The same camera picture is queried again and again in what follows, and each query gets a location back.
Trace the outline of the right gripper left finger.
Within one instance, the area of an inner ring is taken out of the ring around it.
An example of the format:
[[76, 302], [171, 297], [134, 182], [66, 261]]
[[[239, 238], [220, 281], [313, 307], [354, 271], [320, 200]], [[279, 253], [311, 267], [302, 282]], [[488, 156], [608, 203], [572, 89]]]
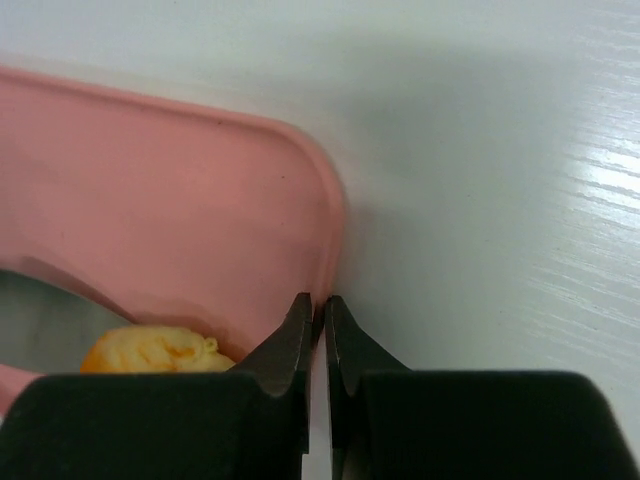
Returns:
[[1, 427], [5, 479], [297, 479], [313, 305], [224, 373], [44, 376]]

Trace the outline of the round bread bun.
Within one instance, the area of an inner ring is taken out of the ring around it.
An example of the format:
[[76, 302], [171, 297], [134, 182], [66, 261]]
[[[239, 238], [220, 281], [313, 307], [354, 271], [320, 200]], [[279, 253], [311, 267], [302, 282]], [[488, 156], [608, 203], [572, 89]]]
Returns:
[[107, 331], [84, 358], [82, 373], [225, 372], [235, 362], [215, 338], [182, 327], [130, 326]]

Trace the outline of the pink rectangular tray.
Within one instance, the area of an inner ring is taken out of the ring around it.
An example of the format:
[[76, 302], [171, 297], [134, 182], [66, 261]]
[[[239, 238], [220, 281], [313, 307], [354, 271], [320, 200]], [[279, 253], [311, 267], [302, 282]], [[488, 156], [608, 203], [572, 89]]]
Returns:
[[298, 293], [330, 294], [343, 198], [280, 121], [1, 70], [2, 266], [211, 335], [273, 395], [296, 349], [267, 338]]

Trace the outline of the metal cake server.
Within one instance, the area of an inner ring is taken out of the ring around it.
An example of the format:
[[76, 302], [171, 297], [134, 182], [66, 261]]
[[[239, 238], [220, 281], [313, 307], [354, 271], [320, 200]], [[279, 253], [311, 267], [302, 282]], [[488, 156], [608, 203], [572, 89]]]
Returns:
[[1, 363], [44, 374], [80, 370], [107, 331], [131, 322], [106, 307], [17, 272], [1, 272]]

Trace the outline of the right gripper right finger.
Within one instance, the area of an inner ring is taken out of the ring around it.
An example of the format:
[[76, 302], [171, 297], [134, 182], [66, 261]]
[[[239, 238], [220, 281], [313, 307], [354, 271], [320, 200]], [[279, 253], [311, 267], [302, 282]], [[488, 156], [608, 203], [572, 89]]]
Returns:
[[324, 308], [336, 479], [635, 479], [613, 412], [563, 371], [413, 370]]

